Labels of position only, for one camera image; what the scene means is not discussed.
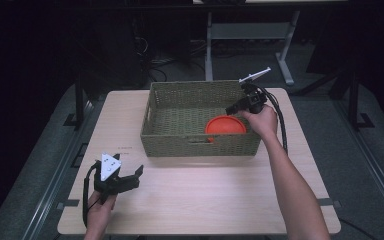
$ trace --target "wooden table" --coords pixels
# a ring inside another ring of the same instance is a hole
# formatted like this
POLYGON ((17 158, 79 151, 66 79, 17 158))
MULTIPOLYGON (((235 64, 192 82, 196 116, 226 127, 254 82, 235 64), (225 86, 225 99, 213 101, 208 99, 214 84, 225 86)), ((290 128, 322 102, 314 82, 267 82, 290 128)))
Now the wooden table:
MULTIPOLYGON (((329 198, 287 93, 280 88, 267 90, 277 97, 284 114, 290 158, 316 197, 329 198)), ((119 194, 108 234, 285 234, 263 142, 255 156, 148 158, 140 140, 148 94, 148 90, 108 94, 69 195, 69 200, 80 203, 64 208, 58 231, 86 231, 83 179, 95 159, 107 152, 121 153, 120 176, 144 165, 140 187, 119 194)), ((322 211, 329 232, 339 232, 333 206, 322 206, 322 211)))

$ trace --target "woven basket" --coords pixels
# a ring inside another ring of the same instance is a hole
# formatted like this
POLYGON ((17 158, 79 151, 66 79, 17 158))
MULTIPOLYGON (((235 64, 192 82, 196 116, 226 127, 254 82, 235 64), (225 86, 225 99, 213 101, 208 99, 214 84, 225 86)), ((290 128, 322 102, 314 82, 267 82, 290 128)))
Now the woven basket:
POLYGON ((255 155, 261 139, 240 116, 245 134, 205 134, 207 122, 242 97, 237 81, 153 83, 141 131, 147 156, 255 155))

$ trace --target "human hand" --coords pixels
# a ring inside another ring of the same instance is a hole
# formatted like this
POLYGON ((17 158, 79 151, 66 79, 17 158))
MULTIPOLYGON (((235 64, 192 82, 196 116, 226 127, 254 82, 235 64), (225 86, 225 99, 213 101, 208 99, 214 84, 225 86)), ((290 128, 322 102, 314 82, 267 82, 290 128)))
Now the human hand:
POLYGON ((263 140, 271 137, 277 138, 277 113, 272 107, 264 104, 263 109, 258 114, 252 114, 248 111, 239 111, 239 114, 248 120, 251 128, 263 140))
POLYGON ((101 239, 105 233, 114 209, 117 195, 109 195, 104 204, 100 203, 101 194, 94 191, 89 198, 89 212, 87 215, 87 231, 85 239, 101 239))

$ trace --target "orange frisbee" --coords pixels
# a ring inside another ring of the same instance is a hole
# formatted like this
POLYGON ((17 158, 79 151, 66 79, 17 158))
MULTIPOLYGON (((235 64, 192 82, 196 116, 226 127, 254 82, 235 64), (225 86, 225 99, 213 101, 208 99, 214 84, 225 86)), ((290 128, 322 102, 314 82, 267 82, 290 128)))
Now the orange frisbee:
POLYGON ((207 123, 205 133, 246 133, 246 127, 236 117, 221 115, 207 123))

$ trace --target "gray floor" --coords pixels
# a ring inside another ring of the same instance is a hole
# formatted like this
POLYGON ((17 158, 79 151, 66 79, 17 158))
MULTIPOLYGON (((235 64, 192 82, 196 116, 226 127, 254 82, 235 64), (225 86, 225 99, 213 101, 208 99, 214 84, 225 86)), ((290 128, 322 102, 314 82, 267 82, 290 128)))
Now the gray floor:
MULTIPOLYGON (((266 87, 281 87, 293 92, 322 77, 305 72, 313 50, 311 44, 293 45, 290 49, 287 63, 296 81, 294 86, 285 85, 275 61, 274 53, 281 46, 279 43, 243 44, 246 47, 240 47, 243 51, 239 55, 213 59, 216 80, 239 79, 271 67, 272 71, 262 77, 261 82, 266 87)), ((204 66, 203 57, 194 58, 193 61, 204 66)), ((167 74, 168 81, 204 80, 204 72, 196 64, 172 63, 159 69, 167 74)), ((162 80, 163 76, 158 74, 154 72, 155 78, 162 80)), ((331 83, 326 84, 305 97, 291 97, 292 104, 326 188, 336 203, 338 216, 376 239, 384 239, 384 195, 355 140, 355 132, 343 120, 341 108, 346 107, 346 99, 330 100, 327 96, 330 86, 331 83)), ((361 129, 358 134, 365 140, 384 172, 384 114, 375 97, 364 87, 360 89, 359 112, 367 113, 375 128, 361 129)), ((80 164, 78 151, 85 151, 104 101, 105 95, 92 102, 86 112, 86 122, 79 131, 74 131, 74 127, 63 126, 67 115, 75 112, 74 87, 67 89, 0 210, 0 239, 82 239, 82 236, 59 235, 56 227, 62 213, 61 204, 65 203, 77 174, 77 168, 70 166, 72 163, 80 164), (54 194, 44 198, 49 189, 53 189, 54 194), (37 213, 43 214, 43 221, 35 220, 37 213)), ((341 224, 341 231, 332 239, 370 239, 350 224, 341 224)), ((286 239, 285 236, 268 237, 286 239)), ((198 239, 193 236, 148 238, 198 239)), ((211 239, 264 239, 264 236, 212 236, 211 239)))

